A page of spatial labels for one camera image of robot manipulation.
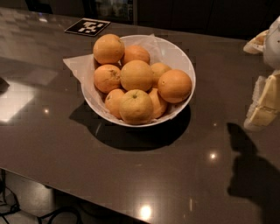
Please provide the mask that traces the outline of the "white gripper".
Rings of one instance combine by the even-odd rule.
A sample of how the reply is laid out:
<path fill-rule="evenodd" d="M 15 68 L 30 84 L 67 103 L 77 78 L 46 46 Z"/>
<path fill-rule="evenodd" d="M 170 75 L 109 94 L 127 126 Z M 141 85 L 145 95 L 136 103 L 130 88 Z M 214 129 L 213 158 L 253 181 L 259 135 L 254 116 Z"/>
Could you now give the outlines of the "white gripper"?
<path fill-rule="evenodd" d="M 244 122 L 245 129 L 259 131 L 280 114 L 280 16 L 269 30 L 260 32 L 247 42 L 243 51 L 251 54 L 263 52 L 264 62 L 276 69 L 269 77 L 260 76 L 257 79 Z"/>

